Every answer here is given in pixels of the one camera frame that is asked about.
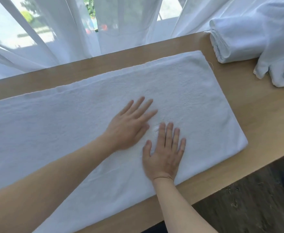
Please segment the person's right hand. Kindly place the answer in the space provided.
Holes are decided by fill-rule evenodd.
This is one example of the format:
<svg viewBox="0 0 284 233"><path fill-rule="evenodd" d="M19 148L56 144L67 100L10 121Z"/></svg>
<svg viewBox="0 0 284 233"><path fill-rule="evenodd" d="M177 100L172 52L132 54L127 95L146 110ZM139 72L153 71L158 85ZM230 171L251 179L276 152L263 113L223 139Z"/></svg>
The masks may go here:
<svg viewBox="0 0 284 233"><path fill-rule="evenodd" d="M166 127L163 122L159 125L155 150L149 160L143 162L144 172L151 182L160 177L170 178L174 182L183 157L177 154L181 142L179 128L173 128L171 149L165 148Z"/></svg>

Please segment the sheer white curtain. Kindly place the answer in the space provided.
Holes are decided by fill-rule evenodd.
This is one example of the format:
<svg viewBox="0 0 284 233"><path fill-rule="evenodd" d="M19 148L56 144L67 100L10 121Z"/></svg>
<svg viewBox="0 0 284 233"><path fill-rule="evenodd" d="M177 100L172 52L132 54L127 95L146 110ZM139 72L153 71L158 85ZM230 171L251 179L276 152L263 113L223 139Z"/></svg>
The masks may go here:
<svg viewBox="0 0 284 233"><path fill-rule="evenodd" d="M284 0L0 0L0 79L206 31Z"/></svg>

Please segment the person's left forearm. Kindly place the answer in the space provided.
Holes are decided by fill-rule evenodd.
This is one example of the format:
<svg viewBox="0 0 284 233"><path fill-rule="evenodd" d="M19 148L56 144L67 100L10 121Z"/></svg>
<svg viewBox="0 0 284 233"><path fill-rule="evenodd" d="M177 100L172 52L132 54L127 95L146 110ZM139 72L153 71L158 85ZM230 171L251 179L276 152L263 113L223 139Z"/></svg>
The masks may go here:
<svg viewBox="0 0 284 233"><path fill-rule="evenodd" d="M103 160L117 150L107 136L0 189L0 233L32 233Z"/></svg>

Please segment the person's left hand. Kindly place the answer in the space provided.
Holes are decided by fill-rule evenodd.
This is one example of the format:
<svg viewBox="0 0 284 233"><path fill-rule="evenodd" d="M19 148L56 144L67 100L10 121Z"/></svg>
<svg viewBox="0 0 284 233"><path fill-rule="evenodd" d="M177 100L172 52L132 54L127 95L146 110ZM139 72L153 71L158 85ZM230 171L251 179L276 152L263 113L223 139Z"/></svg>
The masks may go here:
<svg viewBox="0 0 284 233"><path fill-rule="evenodd" d="M134 136L137 134L139 129L144 124L149 124L149 120L158 112L157 109L151 111L147 110L141 117L133 118L132 106L123 115L120 115L120 112L117 113L102 135L104 140L107 141L108 147L112 152L125 150L132 147L134 145Z"/></svg>

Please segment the large white towel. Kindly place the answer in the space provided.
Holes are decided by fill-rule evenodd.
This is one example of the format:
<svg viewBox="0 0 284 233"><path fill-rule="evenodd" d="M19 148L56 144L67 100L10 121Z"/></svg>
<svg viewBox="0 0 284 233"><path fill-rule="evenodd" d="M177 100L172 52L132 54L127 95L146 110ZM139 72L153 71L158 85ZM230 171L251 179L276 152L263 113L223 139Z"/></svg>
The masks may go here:
<svg viewBox="0 0 284 233"><path fill-rule="evenodd" d="M145 136L103 161L34 233L73 233L155 195L141 156L147 140L154 152L161 122L186 138L175 184L248 144L202 52L186 52L0 100L0 189L89 143L141 96L158 109Z"/></svg>

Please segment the crumpled white towel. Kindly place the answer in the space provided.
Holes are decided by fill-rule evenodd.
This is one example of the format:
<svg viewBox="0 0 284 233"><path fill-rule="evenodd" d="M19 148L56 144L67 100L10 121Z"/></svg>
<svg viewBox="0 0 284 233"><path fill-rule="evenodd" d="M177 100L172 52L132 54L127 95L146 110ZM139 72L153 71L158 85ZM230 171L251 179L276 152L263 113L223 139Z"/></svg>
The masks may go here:
<svg viewBox="0 0 284 233"><path fill-rule="evenodd" d="M262 20L266 46L253 73L262 79L270 75L272 84L284 88L284 3L267 3L256 9Z"/></svg>

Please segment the person's right forearm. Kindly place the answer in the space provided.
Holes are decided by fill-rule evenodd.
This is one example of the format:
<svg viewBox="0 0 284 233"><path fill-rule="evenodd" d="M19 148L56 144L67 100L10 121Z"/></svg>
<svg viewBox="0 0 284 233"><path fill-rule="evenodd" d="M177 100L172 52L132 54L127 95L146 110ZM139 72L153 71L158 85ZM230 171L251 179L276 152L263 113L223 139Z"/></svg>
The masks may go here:
<svg viewBox="0 0 284 233"><path fill-rule="evenodd" d="M185 200L170 178L153 180L168 233L218 233Z"/></svg>

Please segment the folded white towel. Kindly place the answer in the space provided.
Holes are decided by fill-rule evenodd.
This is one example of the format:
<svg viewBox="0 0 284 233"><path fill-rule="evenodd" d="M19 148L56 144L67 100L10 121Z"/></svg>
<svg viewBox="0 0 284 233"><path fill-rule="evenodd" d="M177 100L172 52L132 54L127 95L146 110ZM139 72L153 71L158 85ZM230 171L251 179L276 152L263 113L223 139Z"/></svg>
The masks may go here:
<svg viewBox="0 0 284 233"><path fill-rule="evenodd" d="M258 58L268 42L265 23L266 17L258 13L211 19L210 41L218 62Z"/></svg>

